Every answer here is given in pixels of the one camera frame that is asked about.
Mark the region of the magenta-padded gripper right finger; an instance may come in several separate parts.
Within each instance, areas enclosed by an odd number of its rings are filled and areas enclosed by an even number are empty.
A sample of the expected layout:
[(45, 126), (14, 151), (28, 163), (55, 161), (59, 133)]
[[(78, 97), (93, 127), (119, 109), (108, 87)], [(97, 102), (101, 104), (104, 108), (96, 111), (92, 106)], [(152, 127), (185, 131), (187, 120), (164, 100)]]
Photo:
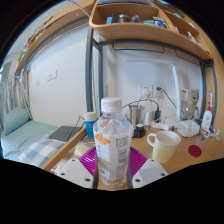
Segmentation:
[(129, 189), (143, 187), (167, 175), (168, 173), (155, 159), (147, 159), (137, 149), (130, 148), (127, 173)]

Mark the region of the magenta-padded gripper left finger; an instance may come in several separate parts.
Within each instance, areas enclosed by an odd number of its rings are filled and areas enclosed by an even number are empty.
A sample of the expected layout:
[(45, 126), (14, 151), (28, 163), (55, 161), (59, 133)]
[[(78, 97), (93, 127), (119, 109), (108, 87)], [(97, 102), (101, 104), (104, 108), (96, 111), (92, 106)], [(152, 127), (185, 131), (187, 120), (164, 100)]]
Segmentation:
[(98, 187), (99, 172), (96, 148), (88, 150), (80, 158), (71, 158), (58, 176), (84, 188)]

